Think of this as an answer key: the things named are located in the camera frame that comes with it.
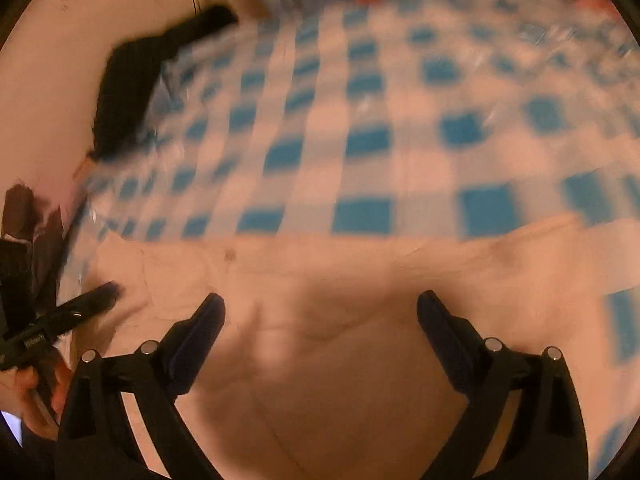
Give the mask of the person's left hand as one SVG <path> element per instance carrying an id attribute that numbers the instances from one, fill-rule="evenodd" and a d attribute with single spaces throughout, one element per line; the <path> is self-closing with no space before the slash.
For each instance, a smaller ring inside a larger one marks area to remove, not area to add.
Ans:
<path id="1" fill-rule="evenodd" d="M 13 392 L 20 404 L 21 419 L 25 426 L 36 436 L 55 441 L 73 372 L 59 353 L 52 353 L 46 364 L 47 370 L 53 375 L 49 400 L 42 400 L 38 391 L 40 377 L 32 366 L 16 371 Z"/>

